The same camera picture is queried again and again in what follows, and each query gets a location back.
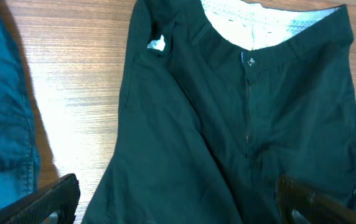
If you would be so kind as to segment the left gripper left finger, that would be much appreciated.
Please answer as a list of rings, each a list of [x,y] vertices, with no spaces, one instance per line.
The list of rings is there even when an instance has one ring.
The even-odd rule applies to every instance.
[[[0,209],[0,224],[73,224],[79,199],[79,181],[67,174]]]

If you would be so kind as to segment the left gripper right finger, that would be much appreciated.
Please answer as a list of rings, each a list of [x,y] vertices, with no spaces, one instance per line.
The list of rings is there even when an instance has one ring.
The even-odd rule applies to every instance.
[[[276,192],[284,224],[356,224],[356,210],[341,205],[298,180],[280,177]],[[352,198],[356,203],[356,189],[352,192]]]

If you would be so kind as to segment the black shorts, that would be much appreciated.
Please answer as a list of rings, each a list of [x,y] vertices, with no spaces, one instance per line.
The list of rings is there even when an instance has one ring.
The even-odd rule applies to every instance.
[[[282,175],[356,211],[346,5],[137,1],[113,157],[84,223],[280,223]]]

